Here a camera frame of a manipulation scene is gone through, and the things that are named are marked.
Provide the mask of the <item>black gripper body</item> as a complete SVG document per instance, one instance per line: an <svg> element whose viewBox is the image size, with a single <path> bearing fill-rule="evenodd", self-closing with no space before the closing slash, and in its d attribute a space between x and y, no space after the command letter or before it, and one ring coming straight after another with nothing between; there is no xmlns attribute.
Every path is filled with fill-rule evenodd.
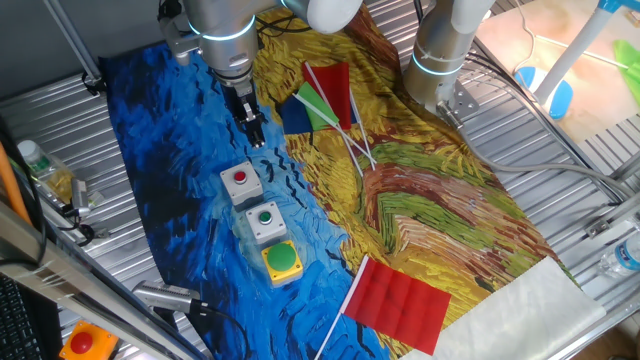
<svg viewBox="0 0 640 360"><path fill-rule="evenodd" d="M247 123L257 118L255 85L252 80L242 80L236 83L222 83L221 89L227 109L237 123Z"/></svg>

